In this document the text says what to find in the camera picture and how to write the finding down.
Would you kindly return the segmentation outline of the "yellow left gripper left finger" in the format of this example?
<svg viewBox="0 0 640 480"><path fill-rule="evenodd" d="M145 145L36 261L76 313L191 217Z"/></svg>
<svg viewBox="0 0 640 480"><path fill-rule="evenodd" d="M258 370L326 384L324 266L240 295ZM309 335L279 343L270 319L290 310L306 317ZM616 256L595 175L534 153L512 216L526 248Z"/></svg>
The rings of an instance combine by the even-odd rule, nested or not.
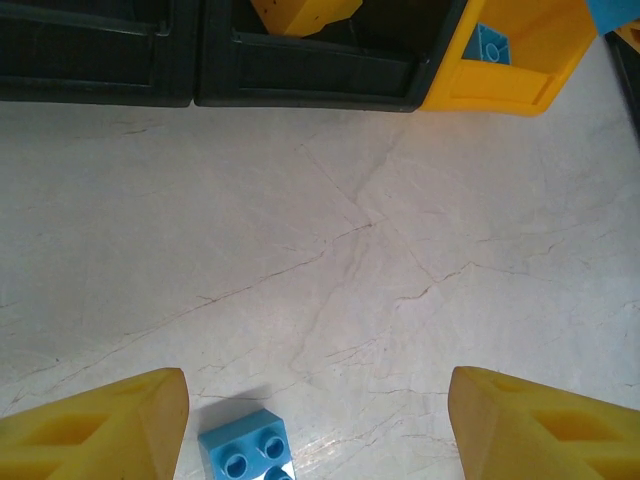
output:
<svg viewBox="0 0 640 480"><path fill-rule="evenodd" d="M162 368L1 421L4 479L171 479L189 415L179 368Z"/></svg>

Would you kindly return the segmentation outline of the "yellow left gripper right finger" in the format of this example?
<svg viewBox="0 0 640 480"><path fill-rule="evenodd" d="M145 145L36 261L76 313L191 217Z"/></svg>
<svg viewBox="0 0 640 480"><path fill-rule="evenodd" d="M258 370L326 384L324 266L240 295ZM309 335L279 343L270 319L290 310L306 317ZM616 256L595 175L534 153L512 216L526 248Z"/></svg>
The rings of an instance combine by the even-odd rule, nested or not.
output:
<svg viewBox="0 0 640 480"><path fill-rule="evenodd" d="M639 413L479 367L451 376L448 412L467 479L636 479Z"/></svg>

